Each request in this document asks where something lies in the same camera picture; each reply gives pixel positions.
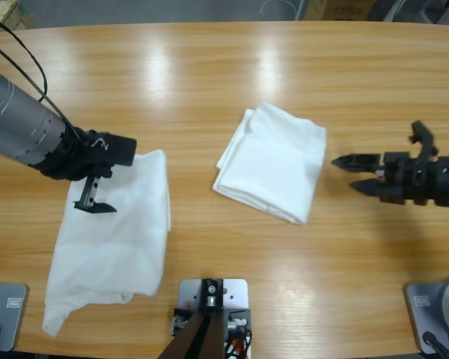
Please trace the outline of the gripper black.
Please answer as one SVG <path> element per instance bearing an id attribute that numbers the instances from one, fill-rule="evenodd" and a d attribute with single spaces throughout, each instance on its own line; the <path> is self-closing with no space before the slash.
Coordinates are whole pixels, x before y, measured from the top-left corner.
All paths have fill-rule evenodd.
<path id="1" fill-rule="evenodd" d="M 332 164 L 350 173 L 383 171 L 383 179 L 363 179 L 349 187 L 382 202 L 425 206 L 433 200 L 437 206 L 449 206 L 449 156 L 440 156 L 432 132 L 421 122 L 411 125 L 409 141 L 421 144 L 418 156 L 408 153 L 386 153 L 383 165 L 380 154 L 351 153 L 337 157 Z"/>
<path id="2" fill-rule="evenodd" d="M 96 194 L 100 179 L 112 175 L 113 165 L 132 166 L 137 141 L 108 132 L 77 129 L 73 127 L 49 128 L 31 151 L 36 155 L 28 165 L 54 180 L 79 181 L 85 185 L 75 209 L 91 214 L 110 213 L 117 210 L 98 203 Z"/>

